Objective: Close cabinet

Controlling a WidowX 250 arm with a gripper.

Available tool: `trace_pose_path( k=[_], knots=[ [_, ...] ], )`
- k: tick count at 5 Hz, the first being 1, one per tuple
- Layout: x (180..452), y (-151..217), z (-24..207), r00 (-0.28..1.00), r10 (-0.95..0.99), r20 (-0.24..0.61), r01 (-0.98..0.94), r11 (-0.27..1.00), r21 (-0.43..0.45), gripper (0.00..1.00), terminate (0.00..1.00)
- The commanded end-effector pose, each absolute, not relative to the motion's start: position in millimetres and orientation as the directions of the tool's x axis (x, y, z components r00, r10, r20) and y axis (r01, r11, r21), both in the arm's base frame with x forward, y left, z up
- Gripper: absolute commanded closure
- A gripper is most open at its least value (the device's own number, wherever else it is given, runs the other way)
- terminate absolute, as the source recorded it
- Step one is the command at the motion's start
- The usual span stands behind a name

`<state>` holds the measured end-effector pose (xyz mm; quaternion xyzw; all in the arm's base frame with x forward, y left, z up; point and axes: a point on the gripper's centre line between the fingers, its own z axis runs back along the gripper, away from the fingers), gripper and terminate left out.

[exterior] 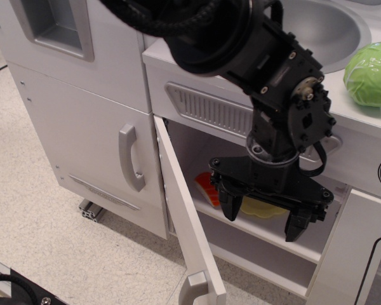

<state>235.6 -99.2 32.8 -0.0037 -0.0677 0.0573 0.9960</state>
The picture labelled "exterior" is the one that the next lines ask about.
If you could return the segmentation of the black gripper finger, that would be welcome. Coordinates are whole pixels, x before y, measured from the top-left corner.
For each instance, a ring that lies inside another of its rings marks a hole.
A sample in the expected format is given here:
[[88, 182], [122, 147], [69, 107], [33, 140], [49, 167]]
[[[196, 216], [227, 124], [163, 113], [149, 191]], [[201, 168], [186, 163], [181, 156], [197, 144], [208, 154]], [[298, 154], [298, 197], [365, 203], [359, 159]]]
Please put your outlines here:
[[285, 225], [285, 241], [295, 242], [307, 229], [311, 214], [306, 211], [291, 211]]
[[220, 182], [217, 186], [218, 198], [224, 216], [230, 221], [234, 221], [239, 213], [243, 201], [243, 193], [235, 191], [225, 182]]

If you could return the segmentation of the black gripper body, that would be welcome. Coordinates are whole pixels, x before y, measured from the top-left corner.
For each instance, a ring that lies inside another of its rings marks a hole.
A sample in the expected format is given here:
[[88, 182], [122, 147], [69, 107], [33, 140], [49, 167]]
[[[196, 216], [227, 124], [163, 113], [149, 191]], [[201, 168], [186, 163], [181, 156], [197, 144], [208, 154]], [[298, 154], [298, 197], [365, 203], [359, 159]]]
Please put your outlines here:
[[310, 222], [325, 218], [333, 193], [302, 174], [296, 163], [276, 167], [253, 162], [249, 157], [212, 158], [211, 183], [225, 182], [243, 197], [258, 199], [291, 211], [306, 211]]

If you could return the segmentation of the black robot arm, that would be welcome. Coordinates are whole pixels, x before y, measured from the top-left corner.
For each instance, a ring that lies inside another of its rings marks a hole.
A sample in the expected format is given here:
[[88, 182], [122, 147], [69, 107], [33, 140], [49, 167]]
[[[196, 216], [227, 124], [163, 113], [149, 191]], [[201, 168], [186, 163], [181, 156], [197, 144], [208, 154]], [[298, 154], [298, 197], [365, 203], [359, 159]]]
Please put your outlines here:
[[322, 139], [335, 118], [321, 64], [283, 30], [280, 1], [105, 1], [125, 24], [165, 40], [175, 62], [198, 76], [221, 76], [253, 104], [245, 157], [213, 158], [210, 182], [225, 217], [235, 220], [245, 197], [289, 211], [286, 241], [323, 220], [333, 194], [303, 170], [299, 156]]

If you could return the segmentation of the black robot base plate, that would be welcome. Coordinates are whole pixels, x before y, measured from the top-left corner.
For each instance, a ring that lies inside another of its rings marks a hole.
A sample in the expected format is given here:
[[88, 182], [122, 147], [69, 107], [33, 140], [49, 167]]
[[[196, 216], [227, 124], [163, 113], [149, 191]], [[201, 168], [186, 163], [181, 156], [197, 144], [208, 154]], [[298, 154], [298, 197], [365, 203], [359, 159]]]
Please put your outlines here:
[[12, 269], [10, 274], [0, 273], [0, 282], [9, 283], [11, 290], [10, 296], [0, 297], [0, 304], [67, 304], [55, 294]]

